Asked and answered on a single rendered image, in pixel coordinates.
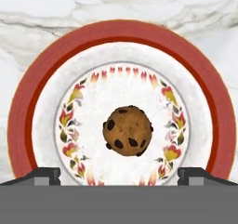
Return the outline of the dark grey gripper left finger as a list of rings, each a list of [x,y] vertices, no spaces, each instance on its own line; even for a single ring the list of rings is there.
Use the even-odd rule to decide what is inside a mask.
[[[1,186],[20,185],[20,186],[59,186],[60,168],[59,167],[37,167],[32,172],[21,178],[15,178],[1,183]]]

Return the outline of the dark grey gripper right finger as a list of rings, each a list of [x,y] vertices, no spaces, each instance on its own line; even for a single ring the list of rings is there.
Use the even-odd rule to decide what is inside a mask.
[[[201,167],[181,167],[178,169],[179,186],[237,186],[227,179],[215,178]]]

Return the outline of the chocolate chip cookie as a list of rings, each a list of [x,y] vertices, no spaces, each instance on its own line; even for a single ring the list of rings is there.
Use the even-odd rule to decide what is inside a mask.
[[[152,132],[145,112],[133,105],[117,108],[102,130],[106,147],[123,156],[141,156],[151,142]]]

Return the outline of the red-rimmed floral white plate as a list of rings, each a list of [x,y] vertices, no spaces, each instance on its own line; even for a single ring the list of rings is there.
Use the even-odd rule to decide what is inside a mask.
[[[141,156],[106,147],[103,123],[136,106],[152,123]],[[134,20],[89,24],[61,37],[23,75],[7,126],[13,173],[59,167],[65,185],[173,185],[181,167],[227,178],[236,124],[211,62],[166,28]]]

